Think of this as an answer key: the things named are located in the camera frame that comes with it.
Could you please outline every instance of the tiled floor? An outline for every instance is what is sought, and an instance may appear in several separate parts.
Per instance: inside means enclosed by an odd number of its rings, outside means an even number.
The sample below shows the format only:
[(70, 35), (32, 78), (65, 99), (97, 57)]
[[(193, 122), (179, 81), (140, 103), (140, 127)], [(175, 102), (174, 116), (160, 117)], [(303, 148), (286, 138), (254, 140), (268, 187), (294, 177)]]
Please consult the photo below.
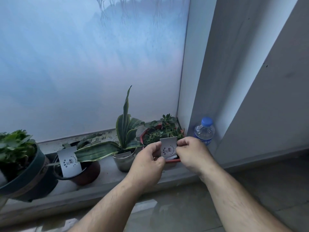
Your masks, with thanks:
[[(233, 174), (253, 195), (294, 231), (309, 231), (309, 159), (299, 158)], [(2, 228), (12, 232), (67, 231), (89, 209)], [(224, 232), (203, 183), (142, 196), (126, 232)]]

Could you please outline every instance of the blue bottle cap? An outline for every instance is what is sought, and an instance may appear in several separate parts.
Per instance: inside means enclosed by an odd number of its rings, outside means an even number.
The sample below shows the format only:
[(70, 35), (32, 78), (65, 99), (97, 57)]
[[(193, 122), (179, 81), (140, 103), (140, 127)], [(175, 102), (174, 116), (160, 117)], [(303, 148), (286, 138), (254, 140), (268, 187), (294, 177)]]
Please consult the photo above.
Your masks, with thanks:
[(210, 117), (203, 117), (201, 122), (203, 127), (210, 127), (213, 124), (212, 118)]

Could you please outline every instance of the window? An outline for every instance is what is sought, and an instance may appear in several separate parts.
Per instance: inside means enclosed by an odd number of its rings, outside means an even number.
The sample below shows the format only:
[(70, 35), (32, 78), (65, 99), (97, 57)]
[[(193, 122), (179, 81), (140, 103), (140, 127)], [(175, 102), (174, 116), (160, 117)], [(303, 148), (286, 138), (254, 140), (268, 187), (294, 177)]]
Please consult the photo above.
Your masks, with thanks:
[(133, 117), (176, 115), (189, 3), (0, 0), (0, 130), (114, 128), (130, 85)]

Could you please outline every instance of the hand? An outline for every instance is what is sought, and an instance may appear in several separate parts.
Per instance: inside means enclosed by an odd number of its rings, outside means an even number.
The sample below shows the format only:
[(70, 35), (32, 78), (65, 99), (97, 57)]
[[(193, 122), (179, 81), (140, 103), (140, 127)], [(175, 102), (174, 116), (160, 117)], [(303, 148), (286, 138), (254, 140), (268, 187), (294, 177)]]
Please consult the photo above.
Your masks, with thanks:
[(149, 144), (141, 150), (130, 168), (126, 178), (136, 187), (141, 187), (145, 191), (148, 187), (154, 186), (161, 178), (165, 165), (165, 159), (160, 156), (161, 142)]
[(203, 169), (211, 165), (217, 165), (208, 148), (199, 139), (185, 137), (177, 141), (177, 155), (187, 169), (197, 175), (201, 175)]

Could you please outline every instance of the flower pot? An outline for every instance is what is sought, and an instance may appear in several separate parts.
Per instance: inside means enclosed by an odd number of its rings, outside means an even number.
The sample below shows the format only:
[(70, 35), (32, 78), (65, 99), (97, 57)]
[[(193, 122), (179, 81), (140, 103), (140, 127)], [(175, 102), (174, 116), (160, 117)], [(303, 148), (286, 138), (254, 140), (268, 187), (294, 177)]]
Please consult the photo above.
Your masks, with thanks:
[[(59, 162), (58, 156), (53, 161), (54, 163)], [(60, 165), (53, 166), (53, 174), (59, 180), (71, 180), (78, 186), (84, 186), (87, 184), (92, 183), (95, 179), (97, 179), (98, 175), (100, 174), (100, 164), (98, 161), (88, 161), (88, 162), (81, 162), (82, 166), (81, 173), (73, 176), (73, 177), (63, 177), (62, 170)]]
[(137, 148), (134, 151), (113, 156), (117, 168), (120, 171), (127, 173), (130, 170), (136, 156), (136, 150)]
[[(162, 128), (162, 125), (157, 125), (155, 127), (156, 129), (161, 129)], [(141, 137), (140, 137), (140, 141), (142, 144), (144, 144), (143, 140), (144, 140), (144, 137), (146, 134), (148, 134), (148, 131), (149, 129), (146, 129), (142, 134), (141, 134)], [(179, 163), (180, 162), (180, 158), (177, 157), (176, 159), (173, 159), (173, 160), (166, 160), (165, 163), (166, 164), (174, 164), (174, 163)]]
[(0, 187), (0, 195), (24, 202), (47, 196), (58, 183), (48, 164), (49, 159), (37, 145), (37, 153), (32, 162), (19, 176)]

